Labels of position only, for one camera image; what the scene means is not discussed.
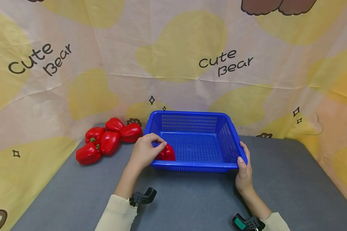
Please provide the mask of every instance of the fabric backdrop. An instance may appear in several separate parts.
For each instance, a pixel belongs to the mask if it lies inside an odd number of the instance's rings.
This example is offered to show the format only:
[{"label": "fabric backdrop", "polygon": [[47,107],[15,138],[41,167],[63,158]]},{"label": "fabric backdrop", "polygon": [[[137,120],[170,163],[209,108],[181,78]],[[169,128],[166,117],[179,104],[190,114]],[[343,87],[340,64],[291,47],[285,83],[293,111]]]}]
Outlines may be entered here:
[{"label": "fabric backdrop", "polygon": [[0,0],[0,229],[93,124],[162,109],[296,139],[347,198],[347,0]]}]

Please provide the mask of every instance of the forearm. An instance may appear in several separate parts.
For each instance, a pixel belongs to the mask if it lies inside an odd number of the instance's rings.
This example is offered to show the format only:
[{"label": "forearm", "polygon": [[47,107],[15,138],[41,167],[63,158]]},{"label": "forearm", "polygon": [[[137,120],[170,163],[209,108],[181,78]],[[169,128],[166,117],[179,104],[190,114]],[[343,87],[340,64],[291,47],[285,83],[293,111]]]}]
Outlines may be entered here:
[{"label": "forearm", "polygon": [[267,219],[270,217],[272,214],[271,210],[261,200],[254,189],[249,192],[241,193],[241,195],[253,216],[258,217],[259,219]]},{"label": "forearm", "polygon": [[123,170],[121,179],[114,191],[115,195],[129,199],[134,193],[136,181],[140,175],[141,170],[131,164],[127,164]]}]

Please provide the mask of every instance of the wrist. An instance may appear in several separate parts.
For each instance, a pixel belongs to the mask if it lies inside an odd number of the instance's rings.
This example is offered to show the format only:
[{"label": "wrist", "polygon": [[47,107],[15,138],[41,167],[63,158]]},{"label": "wrist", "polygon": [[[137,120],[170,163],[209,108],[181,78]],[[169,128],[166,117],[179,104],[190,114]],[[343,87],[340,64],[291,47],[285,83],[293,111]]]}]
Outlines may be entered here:
[{"label": "wrist", "polygon": [[127,166],[123,170],[123,172],[128,173],[129,175],[136,175],[139,176],[142,171],[142,168],[139,167],[138,165],[135,165],[134,163],[127,163]]},{"label": "wrist", "polygon": [[245,198],[245,197],[251,198],[251,197],[257,196],[257,193],[254,190],[253,186],[246,188],[246,189],[243,189],[243,190],[239,190],[238,192],[243,198]]}]

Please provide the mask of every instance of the left hand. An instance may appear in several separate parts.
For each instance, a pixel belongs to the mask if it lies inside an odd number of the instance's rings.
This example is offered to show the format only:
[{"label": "left hand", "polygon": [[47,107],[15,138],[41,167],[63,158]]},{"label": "left hand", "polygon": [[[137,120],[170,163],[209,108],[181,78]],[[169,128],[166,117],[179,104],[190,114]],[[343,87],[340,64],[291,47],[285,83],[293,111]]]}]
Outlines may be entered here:
[{"label": "left hand", "polygon": [[[152,146],[152,142],[154,141],[160,143],[155,148]],[[166,145],[167,142],[154,133],[140,137],[135,143],[128,165],[143,170],[152,163],[154,158],[156,158],[158,153],[162,151]]]}]

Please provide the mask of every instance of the gray table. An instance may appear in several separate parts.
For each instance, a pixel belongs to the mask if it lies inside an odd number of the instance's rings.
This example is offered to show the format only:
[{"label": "gray table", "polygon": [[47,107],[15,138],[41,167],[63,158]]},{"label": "gray table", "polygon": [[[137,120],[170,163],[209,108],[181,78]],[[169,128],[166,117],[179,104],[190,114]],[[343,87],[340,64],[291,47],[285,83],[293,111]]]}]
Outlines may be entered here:
[{"label": "gray table", "polygon": [[[256,191],[292,231],[347,230],[346,199],[301,143],[241,139],[251,150]],[[123,144],[114,156],[86,167],[77,163],[74,151],[12,230],[94,230],[132,148]],[[153,187],[157,195],[139,207],[131,230],[234,231],[232,217],[248,216],[234,189],[235,174],[145,169],[135,190]]]}]

